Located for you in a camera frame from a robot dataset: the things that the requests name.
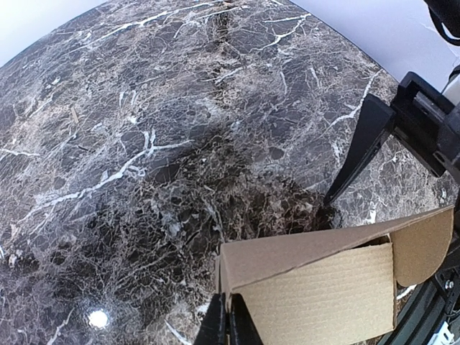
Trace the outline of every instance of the brown marble countertop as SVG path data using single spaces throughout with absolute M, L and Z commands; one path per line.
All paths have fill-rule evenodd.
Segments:
M 395 87 L 286 0 L 115 0 L 42 38 L 0 68 L 1 342 L 188 344 L 221 242 L 452 202 L 391 139 L 321 207 Z

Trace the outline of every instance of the rounded cardboard flap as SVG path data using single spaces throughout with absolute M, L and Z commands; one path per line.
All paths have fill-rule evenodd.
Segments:
M 454 209 L 444 208 L 420 215 L 390 234 L 400 285 L 420 284 L 436 273 L 449 249 L 453 228 Z

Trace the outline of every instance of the open cardboard box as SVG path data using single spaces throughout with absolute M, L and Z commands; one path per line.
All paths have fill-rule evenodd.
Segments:
M 225 243 L 216 288 L 243 296 L 264 345 L 353 344 L 394 329 L 396 282 L 419 284 L 436 272 L 453 220 L 449 207 L 380 224 Z

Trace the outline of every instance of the screw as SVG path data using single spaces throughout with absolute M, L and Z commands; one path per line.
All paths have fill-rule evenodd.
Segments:
M 444 287 L 446 288 L 446 290 L 449 290 L 454 287 L 454 282 L 452 282 L 451 280 L 447 280 Z

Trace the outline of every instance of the cardboard flap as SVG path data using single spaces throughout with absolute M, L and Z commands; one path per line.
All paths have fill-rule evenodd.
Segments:
M 452 240 L 454 209 L 419 215 L 416 222 L 392 232 L 395 278 L 402 286 L 420 284 L 441 266 Z
M 406 231 L 399 231 L 393 236 L 397 245 L 397 276 L 401 279 L 398 282 L 412 285 L 414 281 L 425 280 L 442 263 L 451 241 L 452 217 L 453 209 L 450 207 L 354 228 L 222 244 L 222 288 L 230 293 L 236 288 L 289 272 L 402 229 Z M 437 223 L 442 223 L 442 226 L 434 226 Z M 410 273 L 414 267 L 417 267 L 416 270 Z

